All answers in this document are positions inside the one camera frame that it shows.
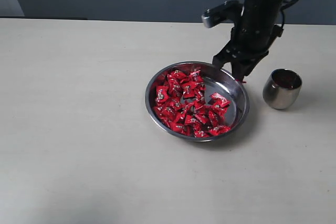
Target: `stainless steel cup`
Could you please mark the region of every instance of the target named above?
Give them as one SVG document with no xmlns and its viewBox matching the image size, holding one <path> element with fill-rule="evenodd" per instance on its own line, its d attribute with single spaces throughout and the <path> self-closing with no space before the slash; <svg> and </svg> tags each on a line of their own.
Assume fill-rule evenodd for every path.
<svg viewBox="0 0 336 224">
<path fill-rule="evenodd" d="M 288 69 L 276 69 L 268 78 L 264 91 L 264 101 L 273 109 L 290 107 L 298 97 L 302 86 L 300 76 Z"/>
</svg>

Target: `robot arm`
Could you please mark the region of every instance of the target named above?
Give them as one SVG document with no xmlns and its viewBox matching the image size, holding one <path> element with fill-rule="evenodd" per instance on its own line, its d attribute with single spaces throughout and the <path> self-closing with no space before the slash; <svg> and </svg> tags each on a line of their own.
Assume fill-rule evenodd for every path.
<svg viewBox="0 0 336 224">
<path fill-rule="evenodd" d="M 245 0 L 228 1 L 221 6 L 207 10 L 202 15 L 203 23 L 211 28 L 232 20 L 231 40 L 213 58 L 213 64 L 222 68 L 231 63 L 232 75 L 242 81 L 255 66 L 268 55 L 268 49 L 277 37 L 281 37 L 283 26 L 275 25 L 279 12 L 298 0 Z"/>
</svg>

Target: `stainless steel bowl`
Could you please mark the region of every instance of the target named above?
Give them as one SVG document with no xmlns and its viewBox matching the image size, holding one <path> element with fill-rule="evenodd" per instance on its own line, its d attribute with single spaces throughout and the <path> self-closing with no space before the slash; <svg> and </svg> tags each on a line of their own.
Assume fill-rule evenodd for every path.
<svg viewBox="0 0 336 224">
<path fill-rule="evenodd" d="M 231 101 L 230 107 L 225 114 L 225 122 L 232 128 L 229 132 L 219 136 L 205 138 L 185 136 L 172 131 L 163 123 L 161 123 L 161 121 L 156 117 L 155 112 L 152 109 L 155 106 L 156 86 L 162 84 L 165 76 L 173 70 L 180 70 L 185 73 L 190 73 L 195 68 L 201 69 L 201 74 L 205 81 L 206 102 L 210 101 L 209 96 L 215 92 L 223 95 L 226 99 Z M 180 62 L 160 70 L 156 75 L 154 75 L 147 86 L 145 93 L 145 104 L 151 118 L 160 128 L 174 136 L 181 137 L 192 142 L 207 142 L 226 137 L 228 134 L 237 130 L 244 123 L 249 111 L 248 95 L 240 82 L 236 81 L 226 70 L 218 70 L 212 64 L 197 61 Z"/>
</svg>

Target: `table surface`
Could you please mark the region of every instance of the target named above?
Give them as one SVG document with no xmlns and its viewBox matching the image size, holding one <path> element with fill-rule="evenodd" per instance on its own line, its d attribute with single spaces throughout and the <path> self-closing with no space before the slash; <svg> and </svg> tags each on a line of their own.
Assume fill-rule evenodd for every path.
<svg viewBox="0 0 336 224">
<path fill-rule="evenodd" d="M 216 143 L 150 119 L 151 77 L 211 62 L 230 24 L 0 20 L 0 223 L 336 223 L 336 27 L 285 26 L 246 78 L 246 123 Z M 299 73 L 287 111 L 271 71 Z"/>
</svg>

